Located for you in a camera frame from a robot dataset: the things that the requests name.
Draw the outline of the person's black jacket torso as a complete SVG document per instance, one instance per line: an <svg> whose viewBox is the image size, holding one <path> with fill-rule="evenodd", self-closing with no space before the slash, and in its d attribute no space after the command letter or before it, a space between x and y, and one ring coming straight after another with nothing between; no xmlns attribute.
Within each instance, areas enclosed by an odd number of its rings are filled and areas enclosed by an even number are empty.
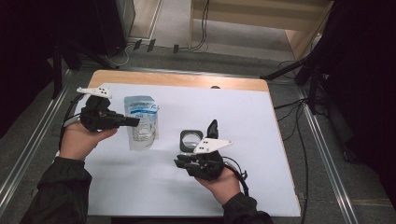
<svg viewBox="0 0 396 224"><path fill-rule="evenodd" d="M223 217L112 217L111 224L223 224Z"/></svg>

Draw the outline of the person's right hand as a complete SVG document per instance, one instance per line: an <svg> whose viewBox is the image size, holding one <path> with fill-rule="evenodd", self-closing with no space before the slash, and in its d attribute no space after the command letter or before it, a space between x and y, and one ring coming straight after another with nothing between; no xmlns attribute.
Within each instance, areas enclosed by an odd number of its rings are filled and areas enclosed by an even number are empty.
<svg viewBox="0 0 396 224"><path fill-rule="evenodd" d="M238 179L234 172L228 168L224 168L221 175L215 180L208 181L198 177L196 180L208 189L221 205L226 204L233 196L241 192Z"/></svg>

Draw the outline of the white paper sheet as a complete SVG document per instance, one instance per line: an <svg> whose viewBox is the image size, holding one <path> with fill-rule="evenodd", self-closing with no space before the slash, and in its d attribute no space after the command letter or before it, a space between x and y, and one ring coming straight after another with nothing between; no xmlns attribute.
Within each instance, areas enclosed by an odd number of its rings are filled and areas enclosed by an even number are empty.
<svg viewBox="0 0 396 224"><path fill-rule="evenodd" d="M220 154L247 172L249 194L273 217L297 217L301 208L288 159L266 91L219 90L154 85L106 84L111 109L121 113L126 96L148 95L159 105L159 137L144 151L131 150L119 128L86 160L92 175L91 216L219 217L212 194L174 160L183 130L206 131L216 119L219 136L233 143Z"/></svg>

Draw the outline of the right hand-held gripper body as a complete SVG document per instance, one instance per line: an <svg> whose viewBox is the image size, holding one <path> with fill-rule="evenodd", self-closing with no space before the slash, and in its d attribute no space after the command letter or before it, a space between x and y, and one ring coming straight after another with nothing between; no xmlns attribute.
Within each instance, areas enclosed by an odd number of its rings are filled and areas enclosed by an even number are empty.
<svg viewBox="0 0 396 224"><path fill-rule="evenodd" d="M231 140L213 138L201 140L193 154L185 161L185 169L188 174L208 181L217 179L225 168L225 162L219 154L219 150L232 143Z"/></svg>

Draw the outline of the blue white refill pouch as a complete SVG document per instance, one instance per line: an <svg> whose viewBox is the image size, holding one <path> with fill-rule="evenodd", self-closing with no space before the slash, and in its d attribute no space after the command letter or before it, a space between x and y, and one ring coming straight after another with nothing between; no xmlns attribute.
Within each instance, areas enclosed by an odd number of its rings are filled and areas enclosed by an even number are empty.
<svg viewBox="0 0 396 224"><path fill-rule="evenodd" d="M159 106L147 95L126 96L124 110L128 118L139 119L136 127L127 128L130 149L149 149L158 138Z"/></svg>

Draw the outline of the person's left hand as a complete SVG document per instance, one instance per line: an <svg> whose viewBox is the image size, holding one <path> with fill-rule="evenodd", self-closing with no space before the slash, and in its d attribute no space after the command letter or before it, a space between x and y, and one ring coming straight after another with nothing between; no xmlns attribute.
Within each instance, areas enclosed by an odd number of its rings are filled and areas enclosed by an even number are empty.
<svg viewBox="0 0 396 224"><path fill-rule="evenodd" d="M79 121L68 125L64 130L59 156L65 159L85 161L99 142L113 136L118 130L90 132Z"/></svg>

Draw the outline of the black stand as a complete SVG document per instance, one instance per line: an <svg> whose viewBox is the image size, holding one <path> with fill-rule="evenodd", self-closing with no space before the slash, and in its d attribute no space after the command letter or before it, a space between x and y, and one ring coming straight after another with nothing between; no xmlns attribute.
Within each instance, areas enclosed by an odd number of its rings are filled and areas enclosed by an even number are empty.
<svg viewBox="0 0 396 224"><path fill-rule="evenodd" d="M70 39L55 36L52 38L53 48L53 94L52 99L55 99L63 89L63 72L62 72L62 58L72 70L78 70L81 67L81 61L78 57L78 52L88 56L93 61L102 65L105 69L118 69L119 67L111 66L110 63L94 54L91 50L83 47L79 43Z"/></svg>
<svg viewBox="0 0 396 224"><path fill-rule="evenodd" d="M310 53L303 57L301 60L296 61L270 75L260 76L260 79L273 80L299 68L300 71L294 78L294 83L297 86L303 86L307 81L310 81L307 104L311 113L316 114L316 93L318 87L318 77L320 75L321 68L319 62L321 60L320 54L322 50L326 47L327 42L329 41L329 37L330 36L328 34L323 34L318 43L310 51Z"/></svg>

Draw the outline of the grey cabinet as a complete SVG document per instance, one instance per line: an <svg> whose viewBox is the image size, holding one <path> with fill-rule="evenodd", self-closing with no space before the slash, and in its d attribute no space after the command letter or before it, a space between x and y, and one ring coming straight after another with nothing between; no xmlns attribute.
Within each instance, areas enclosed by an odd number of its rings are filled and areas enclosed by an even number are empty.
<svg viewBox="0 0 396 224"><path fill-rule="evenodd" d="M134 24L134 0L94 0L98 22L100 51L114 55L126 47Z"/></svg>

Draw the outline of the metal floor rail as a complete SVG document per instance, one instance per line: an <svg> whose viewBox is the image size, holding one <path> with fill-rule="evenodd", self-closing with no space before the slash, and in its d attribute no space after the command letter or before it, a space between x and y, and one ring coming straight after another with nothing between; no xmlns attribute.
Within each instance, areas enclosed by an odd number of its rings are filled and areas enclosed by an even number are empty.
<svg viewBox="0 0 396 224"><path fill-rule="evenodd" d="M49 88L40 92L0 139L0 217L58 112L74 74L70 69L62 73L64 88L54 99Z"/></svg>
<svg viewBox="0 0 396 224"><path fill-rule="evenodd" d="M332 191L343 216L344 222L346 224L360 224L347 193L347 189L338 173L337 167L332 158L332 154L319 127L317 116L311 112L308 104L304 105L304 113L314 136L318 153L326 170L326 174L329 178Z"/></svg>

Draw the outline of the light wooden shelf unit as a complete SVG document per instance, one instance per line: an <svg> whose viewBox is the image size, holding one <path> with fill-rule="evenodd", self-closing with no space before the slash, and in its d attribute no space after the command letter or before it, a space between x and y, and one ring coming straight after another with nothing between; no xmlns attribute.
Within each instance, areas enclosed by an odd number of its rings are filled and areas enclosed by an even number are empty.
<svg viewBox="0 0 396 224"><path fill-rule="evenodd" d="M296 60L304 57L317 34L324 29L334 0L191 0L188 48L192 48L193 20L208 19L283 29Z"/></svg>

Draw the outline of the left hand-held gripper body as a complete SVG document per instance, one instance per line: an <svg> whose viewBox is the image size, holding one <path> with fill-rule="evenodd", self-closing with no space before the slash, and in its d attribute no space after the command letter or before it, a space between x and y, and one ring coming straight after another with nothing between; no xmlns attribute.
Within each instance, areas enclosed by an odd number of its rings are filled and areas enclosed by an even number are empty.
<svg viewBox="0 0 396 224"><path fill-rule="evenodd" d="M81 108L79 119L82 125L90 132L98 130L111 130L125 124L125 117L108 109L112 94L108 88L79 87L78 93L88 94L85 106Z"/></svg>

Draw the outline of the black curtain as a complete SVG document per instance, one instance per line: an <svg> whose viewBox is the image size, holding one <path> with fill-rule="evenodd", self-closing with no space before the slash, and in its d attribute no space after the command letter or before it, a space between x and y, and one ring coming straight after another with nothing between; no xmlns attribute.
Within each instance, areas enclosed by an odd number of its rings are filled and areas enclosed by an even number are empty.
<svg viewBox="0 0 396 224"><path fill-rule="evenodd" d="M0 0L0 138L54 79L48 59L85 0Z"/></svg>
<svg viewBox="0 0 396 224"><path fill-rule="evenodd" d="M345 146L378 173L396 209L396 0L338 0L324 87L352 136Z"/></svg>

